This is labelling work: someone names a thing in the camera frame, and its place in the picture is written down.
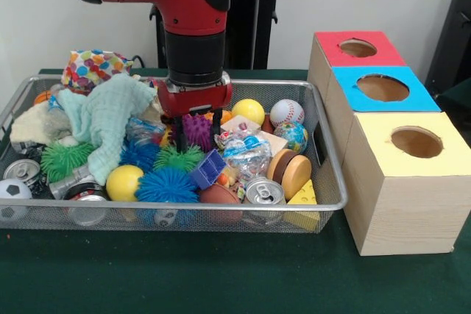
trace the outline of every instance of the green spiky ball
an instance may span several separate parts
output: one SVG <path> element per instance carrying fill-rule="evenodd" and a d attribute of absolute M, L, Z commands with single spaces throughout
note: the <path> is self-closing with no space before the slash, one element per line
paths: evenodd
<path fill-rule="evenodd" d="M 191 172 L 203 158 L 205 153 L 198 146 L 191 146 L 186 152 L 178 152 L 175 146 L 169 145 L 160 150 L 154 169 L 169 166 Z"/>
<path fill-rule="evenodd" d="M 44 149 L 41 169 L 47 174 L 50 183 L 58 182 L 70 176 L 75 168 L 86 164 L 94 149 L 89 143 L 69 147 L 54 143 Z"/>

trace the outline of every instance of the baseball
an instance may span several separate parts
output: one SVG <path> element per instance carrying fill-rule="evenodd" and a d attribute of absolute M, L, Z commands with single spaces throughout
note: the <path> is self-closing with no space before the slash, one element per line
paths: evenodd
<path fill-rule="evenodd" d="M 275 128 L 281 123 L 289 121 L 302 124 L 304 122 L 304 109 L 292 99 L 282 99 L 273 106 L 270 112 L 270 121 Z"/>

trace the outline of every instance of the wire mesh basket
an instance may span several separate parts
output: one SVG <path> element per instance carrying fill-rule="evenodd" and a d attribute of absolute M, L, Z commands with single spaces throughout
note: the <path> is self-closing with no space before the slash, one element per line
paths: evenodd
<path fill-rule="evenodd" d="M 39 93 L 58 82 L 60 77 L 55 75 L 25 80 L 1 113 L 1 175 L 8 165 L 24 158 L 10 144 L 12 122 L 33 105 Z M 317 205 L 63 201 L 53 199 L 46 189 L 35 199 L 0 199 L 0 228 L 319 233 L 333 212 L 347 203 L 319 92 L 307 82 L 234 79 L 231 105 L 245 98 L 259 101 L 268 112 L 281 99 L 293 99 L 302 105 L 310 138 L 305 156 L 312 165 Z M 97 222 L 79 222 L 81 217 L 88 219 L 91 213 Z"/>

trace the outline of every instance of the polka dot fabric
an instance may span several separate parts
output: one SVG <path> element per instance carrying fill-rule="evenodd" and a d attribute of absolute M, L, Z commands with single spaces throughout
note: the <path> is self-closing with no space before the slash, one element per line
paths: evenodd
<path fill-rule="evenodd" d="M 111 76 L 129 73 L 131 66 L 131 60 L 112 51 L 71 51 L 62 75 L 62 83 L 72 90 L 90 93 Z"/>

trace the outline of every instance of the blue box lid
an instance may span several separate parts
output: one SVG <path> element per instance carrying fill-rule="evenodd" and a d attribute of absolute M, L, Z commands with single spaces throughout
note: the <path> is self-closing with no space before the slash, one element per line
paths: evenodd
<path fill-rule="evenodd" d="M 337 82 L 344 91 L 352 110 L 356 112 L 441 112 L 424 85 L 407 66 L 361 66 L 333 68 Z M 359 87 L 360 79 L 370 81 L 373 76 L 395 79 L 408 88 L 400 94 L 400 101 L 381 101 L 368 97 Z"/>

